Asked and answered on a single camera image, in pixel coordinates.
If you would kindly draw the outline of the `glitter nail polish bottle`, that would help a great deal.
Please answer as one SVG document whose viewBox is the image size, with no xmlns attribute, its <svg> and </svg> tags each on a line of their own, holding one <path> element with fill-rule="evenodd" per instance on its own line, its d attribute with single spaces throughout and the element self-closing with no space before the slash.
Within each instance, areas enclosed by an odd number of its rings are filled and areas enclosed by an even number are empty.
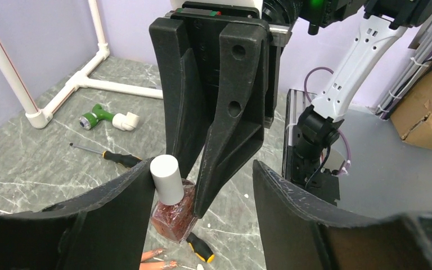
<svg viewBox="0 0 432 270">
<path fill-rule="evenodd" d="M 157 202 L 151 214 L 151 224 L 166 239 L 184 241 L 197 218 L 194 216 L 195 184 L 181 177 L 178 160 L 172 155 L 160 155 L 150 163 Z"/>
</svg>

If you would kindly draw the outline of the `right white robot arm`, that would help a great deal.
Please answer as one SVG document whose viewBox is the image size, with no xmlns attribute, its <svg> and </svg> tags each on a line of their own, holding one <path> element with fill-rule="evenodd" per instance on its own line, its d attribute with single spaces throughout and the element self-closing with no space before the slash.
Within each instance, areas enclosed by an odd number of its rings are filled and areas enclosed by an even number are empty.
<svg viewBox="0 0 432 270">
<path fill-rule="evenodd" d="M 183 1 L 149 27 L 163 91 L 166 151 L 186 177 L 201 159 L 193 214 L 261 148 L 274 118 L 280 58 L 297 19 L 308 33 L 364 10 L 332 80 L 302 112 L 289 181 L 334 204 L 339 181 L 323 171 L 356 91 L 432 1 Z"/>
</svg>

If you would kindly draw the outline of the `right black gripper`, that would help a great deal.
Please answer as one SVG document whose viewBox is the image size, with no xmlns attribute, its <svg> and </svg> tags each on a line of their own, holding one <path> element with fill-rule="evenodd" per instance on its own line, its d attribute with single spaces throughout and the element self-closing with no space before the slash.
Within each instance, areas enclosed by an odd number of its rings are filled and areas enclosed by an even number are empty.
<svg viewBox="0 0 432 270">
<path fill-rule="evenodd" d="M 163 91 L 166 153 L 177 158 L 183 178 L 205 143 L 193 209 L 202 218 L 222 187 L 261 148 L 264 127 L 273 123 L 280 59 L 291 37 L 291 5 L 172 1 L 171 11 L 149 32 Z M 210 128 L 203 89 L 212 106 L 218 91 Z"/>
</svg>

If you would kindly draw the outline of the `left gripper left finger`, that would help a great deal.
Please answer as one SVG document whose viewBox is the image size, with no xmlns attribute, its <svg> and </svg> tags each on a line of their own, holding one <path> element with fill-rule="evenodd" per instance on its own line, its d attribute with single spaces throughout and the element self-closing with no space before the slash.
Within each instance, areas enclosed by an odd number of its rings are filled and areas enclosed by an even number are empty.
<svg viewBox="0 0 432 270">
<path fill-rule="evenodd" d="M 0 269 L 139 269 L 155 191 L 150 163 L 41 211 L 0 215 Z"/>
</svg>

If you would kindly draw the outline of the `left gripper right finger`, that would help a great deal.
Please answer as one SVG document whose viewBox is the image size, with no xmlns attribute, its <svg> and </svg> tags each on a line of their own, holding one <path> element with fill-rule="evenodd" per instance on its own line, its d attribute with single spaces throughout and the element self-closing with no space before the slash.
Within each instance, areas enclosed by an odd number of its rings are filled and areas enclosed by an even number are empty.
<svg viewBox="0 0 432 270">
<path fill-rule="evenodd" d="M 432 212 L 372 219 L 331 205 L 253 162 L 268 269 L 432 269 Z"/>
</svg>

